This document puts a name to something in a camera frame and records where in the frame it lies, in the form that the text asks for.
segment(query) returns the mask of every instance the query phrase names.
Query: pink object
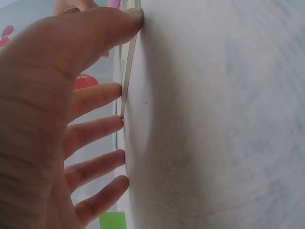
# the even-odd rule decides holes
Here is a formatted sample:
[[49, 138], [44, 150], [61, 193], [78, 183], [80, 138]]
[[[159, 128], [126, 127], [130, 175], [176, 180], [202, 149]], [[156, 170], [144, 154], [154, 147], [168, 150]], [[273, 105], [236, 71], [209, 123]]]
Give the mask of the pink object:
[[3, 30], [2, 37], [7, 37], [8, 35], [12, 34], [13, 32], [14, 32], [14, 26], [9, 25]]
[[121, 0], [108, 0], [107, 6], [119, 9], [120, 3], [121, 3]]
[[76, 78], [74, 83], [74, 90], [81, 89], [85, 87], [92, 87], [98, 85], [99, 82], [92, 76], [81, 74], [79, 77]]
[[10, 41], [10, 40], [9, 40], [8, 37], [3, 37], [3, 38], [0, 40], [0, 48], [3, 47], [4, 45], [6, 45], [9, 41]]

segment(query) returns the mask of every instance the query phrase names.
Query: knuckle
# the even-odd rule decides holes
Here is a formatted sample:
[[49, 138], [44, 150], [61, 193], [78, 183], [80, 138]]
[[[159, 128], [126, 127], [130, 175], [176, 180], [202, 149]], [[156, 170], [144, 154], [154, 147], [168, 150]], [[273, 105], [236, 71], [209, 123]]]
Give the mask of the knuckle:
[[81, 168], [75, 170], [78, 174], [80, 183], [86, 182], [88, 180], [88, 174]]
[[77, 114], [82, 114], [85, 110], [85, 101], [80, 93], [74, 93], [74, 109]]

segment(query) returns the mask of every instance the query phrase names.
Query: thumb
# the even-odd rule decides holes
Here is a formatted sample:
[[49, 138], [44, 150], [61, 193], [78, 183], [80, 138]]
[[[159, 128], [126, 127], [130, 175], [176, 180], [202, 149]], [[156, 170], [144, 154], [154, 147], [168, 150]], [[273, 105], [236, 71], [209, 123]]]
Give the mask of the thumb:
[[12, 39], [2, 62], [29, 62], [74, 79], [116, 45], [131, 40], [143, 22], [141, 9], [96, 7], [42, 19]]
[[93, 0], [81, 0], [78, 1], [75, 6], [80, 10], [80, 11], [85, 11], [89, 10], [95, 7], [98, 7], [98, 5], [93, 1]]

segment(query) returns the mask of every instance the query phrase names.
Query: white wall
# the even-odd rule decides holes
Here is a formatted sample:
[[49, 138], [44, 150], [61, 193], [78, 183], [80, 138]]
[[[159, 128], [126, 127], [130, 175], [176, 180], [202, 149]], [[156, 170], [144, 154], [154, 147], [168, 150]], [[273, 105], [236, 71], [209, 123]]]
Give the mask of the white wall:
[[305, 2], [141, 2], [124, 129], [135, 228], [304, 228]]

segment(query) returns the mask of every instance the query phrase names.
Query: green object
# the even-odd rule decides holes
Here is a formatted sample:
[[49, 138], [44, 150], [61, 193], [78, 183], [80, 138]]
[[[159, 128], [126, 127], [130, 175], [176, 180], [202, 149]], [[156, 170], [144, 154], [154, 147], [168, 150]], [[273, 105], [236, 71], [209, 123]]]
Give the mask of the green object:
[[124, 212], [106, 212], [100, 216], [101, 229], [127, 229]]

